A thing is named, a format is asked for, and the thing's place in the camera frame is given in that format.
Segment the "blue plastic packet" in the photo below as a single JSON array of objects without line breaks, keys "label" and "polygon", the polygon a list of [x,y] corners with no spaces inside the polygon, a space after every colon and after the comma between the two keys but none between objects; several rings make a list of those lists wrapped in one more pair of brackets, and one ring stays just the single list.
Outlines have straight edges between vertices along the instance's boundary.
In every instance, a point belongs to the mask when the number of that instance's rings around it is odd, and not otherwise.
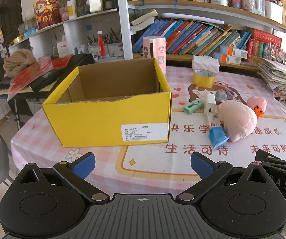
[{"label": "blue plastic packet", "polygon": [[225,135],[224,129],[220,127],[211,127],[209,130],[209,138],[214,149],[228,142],[229,137]]}]

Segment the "white staples box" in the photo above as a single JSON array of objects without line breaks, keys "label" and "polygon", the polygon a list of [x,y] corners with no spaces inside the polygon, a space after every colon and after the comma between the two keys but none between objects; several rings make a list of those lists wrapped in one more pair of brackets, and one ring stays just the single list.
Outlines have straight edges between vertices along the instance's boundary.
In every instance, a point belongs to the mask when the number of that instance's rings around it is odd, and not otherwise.
[{"label": "white staples box", "polygon": [[209,129],[215,128],[215,127],[221,127],[221,122],[215,113],[208,112],[207,120],[208,120]]}]

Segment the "pink plush pig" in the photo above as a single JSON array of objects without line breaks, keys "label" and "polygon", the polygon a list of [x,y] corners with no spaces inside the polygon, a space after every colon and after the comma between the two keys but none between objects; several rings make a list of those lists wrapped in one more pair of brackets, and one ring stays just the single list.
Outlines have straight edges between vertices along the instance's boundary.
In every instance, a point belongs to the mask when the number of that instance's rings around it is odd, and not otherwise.
[{"label": "pink plush pig", "polygon": [[249,136],[257,126],[255,111],[238,101],[223,101],[217,106],[216,114],[229,137],[229,142],[237,142]]}]

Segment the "white power adapter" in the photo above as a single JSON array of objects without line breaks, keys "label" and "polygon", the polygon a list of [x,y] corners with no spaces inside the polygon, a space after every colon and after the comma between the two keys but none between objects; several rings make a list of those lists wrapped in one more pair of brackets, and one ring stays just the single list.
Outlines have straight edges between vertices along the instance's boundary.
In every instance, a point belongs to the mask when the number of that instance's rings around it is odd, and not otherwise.
[{"label": "white power adapter", "polygon": [[205,103],[204,103],[204,114],[215,113],[217,109],[215,95],[213,93],[206,94]]}]

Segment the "green crocodile stapler remover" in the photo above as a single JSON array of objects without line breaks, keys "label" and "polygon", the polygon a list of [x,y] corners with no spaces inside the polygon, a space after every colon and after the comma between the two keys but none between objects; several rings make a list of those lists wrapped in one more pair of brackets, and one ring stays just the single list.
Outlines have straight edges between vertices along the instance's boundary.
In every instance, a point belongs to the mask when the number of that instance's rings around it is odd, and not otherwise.
[{"label": "green crocodile stapler remover", "polygon": [[204,102],[202,100],[193,100],[191,103],[183,107],[183,112],[190,115],[197,110],[202,109],[204,106]]}]

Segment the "grey toy truck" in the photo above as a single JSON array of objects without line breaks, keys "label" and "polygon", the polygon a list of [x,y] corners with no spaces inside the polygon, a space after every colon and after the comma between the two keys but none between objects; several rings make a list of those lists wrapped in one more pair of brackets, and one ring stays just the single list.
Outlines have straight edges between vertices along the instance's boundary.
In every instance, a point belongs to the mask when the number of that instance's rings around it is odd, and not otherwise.
[{"label": "grey toy truck", "polygon": [[217,105],[227,100],[227,93],[224,89],[220,89],[215,93],[215,102]]}]

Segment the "pink plush bird orange beak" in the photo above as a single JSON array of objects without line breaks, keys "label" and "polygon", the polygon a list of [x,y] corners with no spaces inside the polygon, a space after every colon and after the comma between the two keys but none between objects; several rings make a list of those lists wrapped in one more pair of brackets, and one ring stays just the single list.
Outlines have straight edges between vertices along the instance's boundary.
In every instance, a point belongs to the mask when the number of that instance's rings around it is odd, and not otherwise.
[{"label": "pink plush bird orange beak", "polygon": [[257,118],[260,118],[265,114],[267,108],[267,100],[263,97],[253,96],[248,99],[247,106],[254,110]]}]

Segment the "yellow tape roll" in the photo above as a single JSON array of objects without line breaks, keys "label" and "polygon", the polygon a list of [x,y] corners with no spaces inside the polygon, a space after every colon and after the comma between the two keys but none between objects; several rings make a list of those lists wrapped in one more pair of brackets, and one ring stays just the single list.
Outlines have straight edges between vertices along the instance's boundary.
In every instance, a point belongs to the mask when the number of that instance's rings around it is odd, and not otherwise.
[{"label": "yellow tape roll", "polygon": [[209,70],[197,69],[193,72],[193,84],[202,88],[212,88],[215,74]]}]

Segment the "pink checkered tablecloth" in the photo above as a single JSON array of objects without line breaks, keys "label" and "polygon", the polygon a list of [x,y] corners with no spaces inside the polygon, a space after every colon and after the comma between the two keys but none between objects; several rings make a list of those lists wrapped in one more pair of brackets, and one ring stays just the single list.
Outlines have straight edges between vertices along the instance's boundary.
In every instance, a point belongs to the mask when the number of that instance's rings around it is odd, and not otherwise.
[{"label": "pink checkered tablecloth", "polygon": [[199,151],[213,161],[227,161],[236,167],[247,167],[255,152],[264,149],[286,160],[286,113],[272,98],[271,90],[261,79],[220,72],[217,85],[234,91],[236,97],[251,96],[267,100],[265,115],[248,137],[213,149],[203,112],[191,115],[182,111],[189,102],[192,70],[169,67],[167,80],[173,92],[170,140],[162,144],[124,147],[64,148],[52,130],[43,111],[38,111],[12,138],[14,163],[22,169],[34,162],[41,168],[59,161],[72,162],[81,155],[95,155],[95,169],[87,181],[108,193],[178,194],[199,180],[191,169],[191,154]]}]

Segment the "yellow cardboard box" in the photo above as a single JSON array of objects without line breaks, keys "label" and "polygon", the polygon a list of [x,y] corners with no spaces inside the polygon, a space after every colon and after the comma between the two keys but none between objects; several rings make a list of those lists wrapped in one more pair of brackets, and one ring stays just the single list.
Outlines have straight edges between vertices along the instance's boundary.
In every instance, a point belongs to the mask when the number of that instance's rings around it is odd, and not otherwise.
[{"label": "yellow cardboard box", "polygon": [[64,147],[169,140],[172,92],[154,58],[78,66],[42,107]]}]

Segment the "white quilted pouch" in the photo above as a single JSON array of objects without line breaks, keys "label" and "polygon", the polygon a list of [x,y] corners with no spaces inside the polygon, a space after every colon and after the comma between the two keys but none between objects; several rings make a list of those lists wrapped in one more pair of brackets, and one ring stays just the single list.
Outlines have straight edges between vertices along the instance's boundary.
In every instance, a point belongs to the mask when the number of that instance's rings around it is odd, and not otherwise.
[{"label": "white quilted pouch", "polygon": [[207,70],[217,74],[220,69],[219,61],[209,56],[193,56],[192,58],[193,70]]}]

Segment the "red paper sheets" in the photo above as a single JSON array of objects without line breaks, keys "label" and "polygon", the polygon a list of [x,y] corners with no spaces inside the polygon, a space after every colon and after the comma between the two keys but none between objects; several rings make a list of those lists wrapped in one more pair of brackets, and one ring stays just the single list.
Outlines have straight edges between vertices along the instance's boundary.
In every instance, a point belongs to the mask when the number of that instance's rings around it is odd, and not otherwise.
[{"label": "red paper sheets", "polygon": [[8,89],[7,101],[11,100],[16,94],[28,87],[31,83],[40,79],[42,81],[44,77],[50,77],[51,74],[59,77],[59,71],[68,66],[68,63],[72,59],[72,55],[67,55],[62,58],[50,59],[44,57],[40,61],[35,62],[21,71],[16,77],[13,77]]}]

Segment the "white orange box lower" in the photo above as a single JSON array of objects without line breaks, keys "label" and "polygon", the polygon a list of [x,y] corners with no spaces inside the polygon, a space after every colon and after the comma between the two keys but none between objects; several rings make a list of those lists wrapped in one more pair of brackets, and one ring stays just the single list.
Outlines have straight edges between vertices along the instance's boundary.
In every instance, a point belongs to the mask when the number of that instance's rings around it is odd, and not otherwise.
[{"label": "white orange box lower", "polygon": [[219,62],[222,63],[230,63],[230,64],[241,64],[241,58],[240,57],[234,57],[230,55],[224,55],[218,52],[213,53],[213,58],[217,59]]}]

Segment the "white orange box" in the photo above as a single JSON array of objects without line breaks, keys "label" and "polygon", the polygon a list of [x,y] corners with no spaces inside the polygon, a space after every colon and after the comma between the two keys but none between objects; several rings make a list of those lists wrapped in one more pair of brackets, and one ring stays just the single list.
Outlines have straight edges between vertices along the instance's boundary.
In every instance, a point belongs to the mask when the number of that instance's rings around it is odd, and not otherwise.
[{"label": "white orange box", "polygon": [[230,55],[224,55],[218,52],[213,53],[213,58],[217,59],[219,62],[222,63],[230,63],[230,64],[241,64],[241,58],[240,57],[234,57]]},{"label": "white orange box", "polygon": [[248,52],[246,50],[232,48],[230,46],[220,46],[220,53],[223,55],[239,57],[242,59],[246,59],[248,56]]}]

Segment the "white bookshelf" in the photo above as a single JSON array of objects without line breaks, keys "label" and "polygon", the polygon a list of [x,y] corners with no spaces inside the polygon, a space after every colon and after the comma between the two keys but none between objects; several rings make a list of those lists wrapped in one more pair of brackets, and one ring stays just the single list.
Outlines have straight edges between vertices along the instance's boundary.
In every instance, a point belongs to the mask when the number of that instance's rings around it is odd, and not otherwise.
[{"label": "white bookshelf", "polygon": [[103,24],[101,28],[106,29],[106,22],[101,20],[101,16],[118,13],[124,52],[123,57],[125,59],[132,59],[134,54],[132,51],[132,36],[135,35],[136,32],[130,30],[129,10],[143,11],[156,9],[159,15],[162,15],[162,13],[195,15],[198,17],[216,19],[218,22],[223,22],[224,24],[242,24],[243,26],[264,30],[266,32],[273,30],[286,34],[286,26],[272,19],[245,10],[218,4],[182,0],[146,0],[134,2],[118,0],[117,4],[119,5],[117,10],[110,9],[94,12],[93,14],[80,16],[37,31],[27,38],[35,57],[42,57],[52,51],[52,45],[48,43],[48,31],[63,27],[69,53],[74,53],[74,47],[87,41],[86,25],[91,18],[98,20],[99,23]]}]

